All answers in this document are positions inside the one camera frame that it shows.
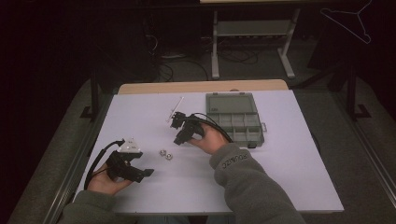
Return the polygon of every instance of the table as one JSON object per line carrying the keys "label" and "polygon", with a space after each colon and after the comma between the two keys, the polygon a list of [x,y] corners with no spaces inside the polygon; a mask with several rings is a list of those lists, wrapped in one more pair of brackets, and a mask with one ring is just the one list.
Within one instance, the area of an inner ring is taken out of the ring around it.
{"label": "table", "polygon": [[[231,212],[224,202],[223,188],[213,179],[209,155],[188,144],[175,145],[177,130],[170,129],[165,120],[181,95],[185,99],[178,111],[205,113],[205,92],[235,89],[253,93],[261,120],[268,128],[263,146],[251,150],[253,157],[288,193],[297,210],[326,213],[344,210],[293,92],[287,90],[282,80],[250,80],[122,86],[107,112],[86,171],[98,150],[126,137],[133,137],[144,153],[142,158],[132,161],[132,166],[155,171],[117,195],[115,212],[136,215]],[[161,157],[161,149],[171,152],[174,158],[168,161]],[[84,180],[85,176],[78,191],[82,190]]]}

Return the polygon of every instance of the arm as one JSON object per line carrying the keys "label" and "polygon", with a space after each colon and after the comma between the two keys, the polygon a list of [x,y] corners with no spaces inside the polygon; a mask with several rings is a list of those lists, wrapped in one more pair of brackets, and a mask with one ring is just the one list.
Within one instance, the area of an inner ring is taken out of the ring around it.
{"label": "arm", "polygon": [[221,133],[203,124],[205,137],[190,143],[212,155],[216,182],[236,223],[304,223],[286,192],[271,179],[250,152],[228,143]]}
{"label": "arm", "polygon": [[79,192],[74,202],[64,208],[59,223],[113,223],[116,220],[112,211],[116,202],[114,195],[132,181],[114,181],[106,174],[106,168],[104,164],[93,174],[87,190]]}

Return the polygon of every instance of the open storage box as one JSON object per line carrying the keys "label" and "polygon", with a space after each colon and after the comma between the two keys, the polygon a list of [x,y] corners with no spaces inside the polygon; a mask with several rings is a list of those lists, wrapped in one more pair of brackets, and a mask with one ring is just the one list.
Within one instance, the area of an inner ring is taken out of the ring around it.
{"label": "open storage box", "polygon": [[230,135],[238,146],[262,146],[262,123],[251,93],[207,93],[206,115]]}

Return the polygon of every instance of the person's left hand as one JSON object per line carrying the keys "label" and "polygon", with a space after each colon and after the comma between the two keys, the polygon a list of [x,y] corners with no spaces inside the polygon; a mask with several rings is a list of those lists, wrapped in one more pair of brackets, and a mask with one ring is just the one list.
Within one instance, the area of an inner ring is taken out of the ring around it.
{"label": "person's left hand", "polygon": [[107,164],[103,164],[96,172],[93,173],[87,190],[115,195],[120,190],[125,189],[132,184],[131,180],[112,180],[107,175]]}

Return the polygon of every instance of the white clothes hanger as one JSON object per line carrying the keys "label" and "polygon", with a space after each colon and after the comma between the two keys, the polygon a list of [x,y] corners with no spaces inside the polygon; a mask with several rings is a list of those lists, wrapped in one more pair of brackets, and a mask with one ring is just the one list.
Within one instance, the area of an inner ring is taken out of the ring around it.
{"label": "white clothes hanger", "polygon": [[[323,8],[320,13],[322,15],[324,15],[325,17],[329,18],[332,21],[335,21],[337,24],[341,25],[342,27],[344,27],[345,29],[347,29],[350,33],[352,33],[354,36],[356,36],[357,38],[359,38],[361,41],[363,41],[366,44],[369,44],[371,42],[371,37],[369,35],[367,35],[366,33],[366,29],[364,28],[364,24],[361,21],[361,12],[367,8],[373,0],[370,0],[369,3],[367,3],[361,10],[357,11],[357,12],[347,12],[347,11],[338,11],[338,10],[330,10],[328,8]],[[340,21],[337,21],[335,18],[332,17],[332,14],[347,14],[347,15],[354,15],[356,16],[356,19],[359,20],[359,23],[361,24],[361,29],[363,30],[363,36],[357,35],[355,32],[353,32],[352,30],[350,30],[349,28],[347,28],[343,23],[341,23]]]}

